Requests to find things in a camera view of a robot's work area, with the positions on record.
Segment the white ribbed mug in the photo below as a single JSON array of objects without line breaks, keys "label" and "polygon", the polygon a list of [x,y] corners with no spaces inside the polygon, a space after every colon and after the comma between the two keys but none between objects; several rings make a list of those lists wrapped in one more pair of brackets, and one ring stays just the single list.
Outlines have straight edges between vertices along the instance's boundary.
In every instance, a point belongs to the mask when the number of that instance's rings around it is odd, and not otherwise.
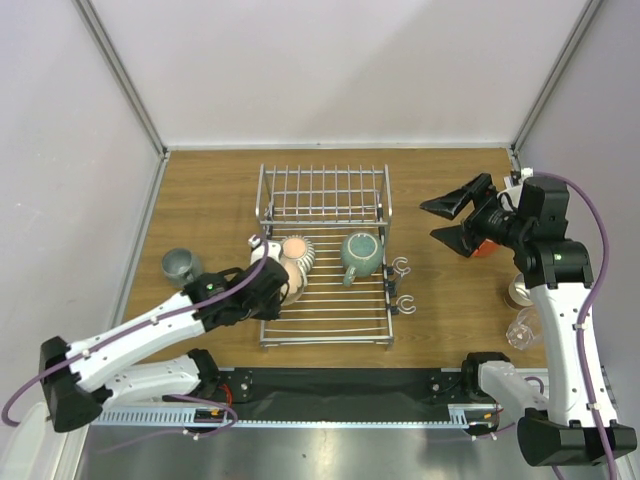
[{"label": "white ribbed mug", "polygon": [[280,263],[284,267],[292,267],[296,264],[304,275],[308,275],[316,259],[313,243],[304,236],[292,235],[284,238],[280,244],[282,249]]}]

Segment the teal ceramic mug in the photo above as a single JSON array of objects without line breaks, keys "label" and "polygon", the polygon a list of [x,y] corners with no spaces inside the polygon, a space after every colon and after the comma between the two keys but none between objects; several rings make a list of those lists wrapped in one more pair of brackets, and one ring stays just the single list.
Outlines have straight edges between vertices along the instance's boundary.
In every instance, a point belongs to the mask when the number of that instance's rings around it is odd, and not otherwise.
[{"label": "teal ceramic mug", "polygon": [[371,276],[381,266],[384,248],[378,236],[356,231],[343,241],[340,256],[345,269],[343,285],[350,287],[357,278]]}]

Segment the beige ceramic mug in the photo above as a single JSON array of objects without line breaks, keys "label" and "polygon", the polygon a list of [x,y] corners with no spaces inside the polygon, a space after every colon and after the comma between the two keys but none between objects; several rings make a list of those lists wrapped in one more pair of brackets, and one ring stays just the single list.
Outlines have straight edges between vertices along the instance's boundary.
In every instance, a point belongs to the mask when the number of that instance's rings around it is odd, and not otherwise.
[{"label": "beige ceramic mug", "polygon": [[295,303],[306,287],[306,276],[296,262],[286,260],[282,263],[288,274],[288,280],[280,288],[280,303],[287,306]]}]

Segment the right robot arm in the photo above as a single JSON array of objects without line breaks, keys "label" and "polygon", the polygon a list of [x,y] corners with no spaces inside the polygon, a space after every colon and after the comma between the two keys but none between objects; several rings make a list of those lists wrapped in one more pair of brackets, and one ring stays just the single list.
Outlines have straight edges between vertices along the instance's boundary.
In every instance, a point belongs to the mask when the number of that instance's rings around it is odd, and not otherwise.
[{"label": "right robot arm", "polygon": [[488,173],[443,196],[421,203],[422,210],[458,225],[431,236],[469,258],[485,241],[513,252],[539,316],[550,391],[543,395],[498,352],[468,354],[460,389],[473,402],[495,400],[516,422],[522,456],[531,466],[606,464],[616,478],[616,461],[633,452],[637,435],[620,424],[602,375],[592,305],[606,272],[594,272],[586,246],[567,237],[571,193],[578,186],[547,173],[498,191]]}]

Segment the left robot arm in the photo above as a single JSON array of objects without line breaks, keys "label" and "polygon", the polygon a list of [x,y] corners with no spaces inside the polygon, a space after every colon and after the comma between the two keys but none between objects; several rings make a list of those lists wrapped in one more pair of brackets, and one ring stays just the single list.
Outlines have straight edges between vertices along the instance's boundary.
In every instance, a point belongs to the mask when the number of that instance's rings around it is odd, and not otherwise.
[{"label": "left robot arm", "polygon": [[40,384],[53,429],[67,433],[120,402],[186,395],[213,398],[220,371],[212,356],[192,349],[170,361],[145,358],[170,345],[248,318],[278,317],[290,276],[276,260],[247,270],[204,273],[151,311],[117,328],[68,343],[52,337],[40,347]]}]

